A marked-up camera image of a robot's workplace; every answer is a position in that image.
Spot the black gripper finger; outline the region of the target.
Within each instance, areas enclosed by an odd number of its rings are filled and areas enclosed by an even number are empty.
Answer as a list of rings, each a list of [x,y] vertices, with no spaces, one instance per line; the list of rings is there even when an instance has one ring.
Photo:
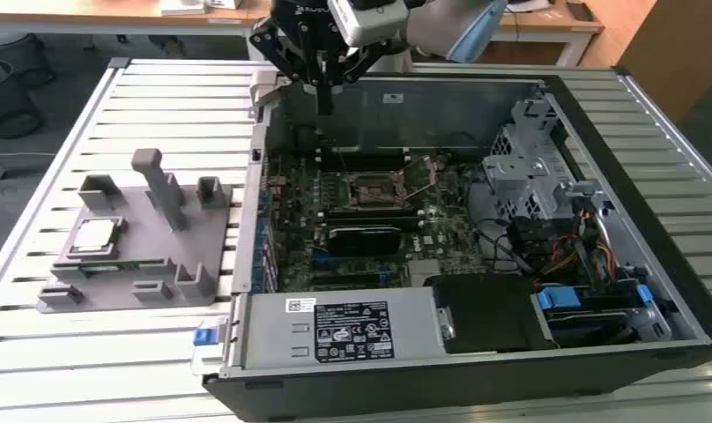
[[[315,29],[308,19],[277,23],[273,17],[267,17],[253,28],[249,41],[289,80],[313,90],[316,113],[327,115],[327,79],[313,40]]]
[[[335,87],[353,83],[367,73],[369,67],[384,57],[395,53],[395,41],[379,41],[356,48],[348,54],[344,49],[328,49],[324,60],[324,114],[333,110]]]

